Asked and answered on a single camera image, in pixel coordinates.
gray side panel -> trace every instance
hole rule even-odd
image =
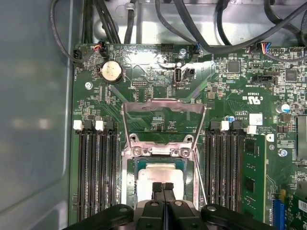
[[[63,0],[56,9],[65,46],[70,31],[78,42],[77,2]],[[51,33],[50,3],[0,3],[0,229],[67,224],[72,71]]]

white label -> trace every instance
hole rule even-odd
[[[304,212],[307,212],[307,204],[303,201],[298,201],[298,208]]]
[[[263,123],[262,114],[249,114],[250,126],[261,126]]]

sata port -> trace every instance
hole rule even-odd
[[[273,83],[273,76],[271,75],[256,75],[253,76],[251,82],[254,84]]]
[[[181,68],[176,68],[174,70],[174,82],[181,82]]]

motherboard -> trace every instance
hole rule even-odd
[[[251,47],[206,55],[193,45],[103,44],[74,69],[70,224],[118,203],[135,207],[163,180],[196,208],[203,184],[208,203],[307,229],[306,197],[295,194],[307,178],[306,64]]]

black cable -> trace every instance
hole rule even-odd
[[[102,9],[100,7],[100,4],[98,3],[98,0],[93,0],[93,2],[94,2],[94,5],[95,5],[95,7],[98,11],[99,18],[102,22],[102,26],[103,26],[103,28],[106,32],[107,39],[109,40],[110,43],[115,43],[115,41],[113,40],[113,36],[112,36],[111,30],[110,30],[110,27],[109,27],[108,23],[106,22],[105,15],[102,12]]]
[[[225,35],[224,29],[223,29],[223,12],[227,8],[229,3],[229,0],[219,0],[216,4],[215,11],[216,14],[216,26],[217,26],[217,32],[219,33],[219,36],[223,43],[227,46],[231,46],[230,41],[228,40],[227,36]]]
[[[81,42],[86,43],[88,0],[83,2]]]
[[[106,22],[110,26],[110,30],[111,30],[111,33],[113,35],[115,43],[120,44],[121,42],[120,42],[120,38],[119,38],[119,35],[117,33],[117,30],[116,30],[116,26],[114,24],[114,21],[111,17],[109,10],[106,7],[105,0],[100,0],[100,6],[101,6],[102,11],[104,12],[105,17],[106,17]]]
[[[131,0],[130,3],[135,4],[136,0]],[[127,30],[125,34],[124,43],[130,44],[131,37],[132,37],[132,31],[134,26],[134,10],[128,10],[128,19],[127,19]]]
[[[193,41],[192,39],[188,38],[187,36],[185,36],[184,34],[182,34],[181,32],[179,32],[177,29],[175,29],[171,24],[169,24],[166,19],[163,17],[163,15],[161,14],[161,10],[160,10],[160,0],[155,0],[155,11],[157,13],[157,16],[160,20],[160,22],[162,23],[162,25],[168,29],[170,32],[176,34],[177,36],[181,37],[182,39],[186,40],[187,42],[196,45],[197,42]]]
[[[86,20],[86,43],[93,43],[93,0],[88,0]]]
[[[197,29],[195,23],[193,22],[191,15],[189,14],[183,0],[176,0],[174,1],[175,6],[178,10],[178,13],[187,27],[187,29],[190,31],[190,33],[195,37],[195,39],[200,43],[200,45],[203,47],[204,50],[211,54],[225,54],[225,53],[232,53],[238,49],[245,48],[247,46],[253,45],[255,43],[258,43],[272,34],[276,33],[278,30],[280,30],[285,24],[289,23],[292,19],[294,19],[296,16],[298,16],[303,11],[307,10],[307,2],[301,5],[298,9],[296,9],[294,12],[292,12],[289,16],[287,16],[281,23],[278,25],[272,27],[270,30],[260,34],[257,37],[254,37],[246,42],[240,43],[238,45],[234,46],[228,46],[228,47],[221,47],[221,48],[215,48],[211,47],[202,37],[199,30]]]
[[[304,31],[306,28],[306,21],[307,21],[307,11],[305,11],[304,16],[302,18],[301,22],[301,31],[300,31],[300,37],[302,39],[302,43],[304,44],[305,47],[307,47],[307,41],[305,39]]]
[[[85,55],[82,59],[76,59],[74,57],[72,57],[71,55],[69,55],[69,53],[66,51],[66,49],[64,48],[61,39],[59,37],[58,31],[57,31],[57,27],[56,27],[56,23],[55,23],[55,16],[54,16],[54,10],[55,7],[57,5],[59,0],[53,0],[50,6],[50,22],[51,22],[51,29],[52,29],[52,33],[54,38],[56,39],[56,42],[60,48],[60,50],[62,51],[62,53],[69,58],[71,61],[74,61],[76,63],[82,63],[85,62],[86,60],[88,60],[91,55],[95,52],[94,50],[91,50],[87,55]]]
[[[268,19],[274,23],[275,25],[279,24],[280,22],[282,22],[283,20],[277,16],[271,6],[271,0],[264,0],[264,12],[267,15]],[[294,34],[294,36],[297,38],[298,44],[302,43],[301,37],[300,37],[300,30],[298,28],[296,28],[294,25],[287,23],[286,25],[283,26],[283,29],[286,29],[288,31],[290,31],[291,33]]]

